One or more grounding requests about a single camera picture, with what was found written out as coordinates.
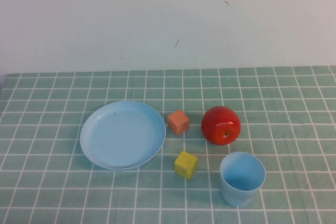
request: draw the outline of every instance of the yellow cube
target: yellow cube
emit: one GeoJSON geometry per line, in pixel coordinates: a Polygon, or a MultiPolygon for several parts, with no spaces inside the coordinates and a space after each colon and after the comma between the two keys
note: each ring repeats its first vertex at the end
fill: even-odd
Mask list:
{"type": "Polygon", "coordinates": [[[175,172],[187,179],[194,176],[198,168],[198,158],[195,155],[182,151],[175,160],[175,172]]]}

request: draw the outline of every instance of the cube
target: cube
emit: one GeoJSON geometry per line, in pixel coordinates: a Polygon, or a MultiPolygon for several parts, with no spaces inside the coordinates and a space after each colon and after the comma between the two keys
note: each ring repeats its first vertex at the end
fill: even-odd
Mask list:
{"type": "Polygon", "coordinates": [[[167,117],[167,123],[176,135],[180,135],[189,129],[190,120],[182,110],[177,110],[167,117]]]}
{"type": "Polygon", "coordinates": [[[175,172],[187,179],[192,179],[198,168],[198,158],[188,152],[182,151],[175,160],[175,172]]]}

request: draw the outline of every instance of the plate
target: plate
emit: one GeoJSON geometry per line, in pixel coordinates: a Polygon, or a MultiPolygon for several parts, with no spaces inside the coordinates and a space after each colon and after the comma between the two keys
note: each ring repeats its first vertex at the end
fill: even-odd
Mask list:
{"type": "Polygon", "coordinates": [[[90,115],[80,132],[80,146],[96,165],[126,170],[155,156],[165,135],[164,121],[154,108],[142,102],[120,101],[90,115]]]}

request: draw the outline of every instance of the cup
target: cup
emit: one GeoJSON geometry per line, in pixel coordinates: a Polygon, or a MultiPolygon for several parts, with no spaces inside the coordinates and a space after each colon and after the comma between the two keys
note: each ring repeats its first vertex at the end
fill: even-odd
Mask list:
{"type": "Polygon", "coordinates": [[[266,178],[262,162],[246,152],[227,155],[220,164],[220,171],[222,196],[234,207],[250,203],[266,178]]]}

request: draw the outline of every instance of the grid tablecloth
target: grid tablecloth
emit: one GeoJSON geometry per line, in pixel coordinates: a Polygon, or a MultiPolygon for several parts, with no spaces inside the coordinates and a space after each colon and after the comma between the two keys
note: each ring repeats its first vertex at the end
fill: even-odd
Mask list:
{"type": "Polygon", "coordinates": [[[336,220],[336,66],[8,74],[0,90],[0,222],[332,224],[336,220]],[[164,117],[182,109],[190,129],[167,129],[163,148],[139,169],[93,165],[80,129],[101,106],[143,101],[164,117]],[[206,110],[239,115],[239,138],[202,136],[206,110]],[[174,173],[185,150],[192,180],[174,173]],[[265,184],[254,201],[224,202],[219,165],[230,152],[256,155],[265,184]]]}

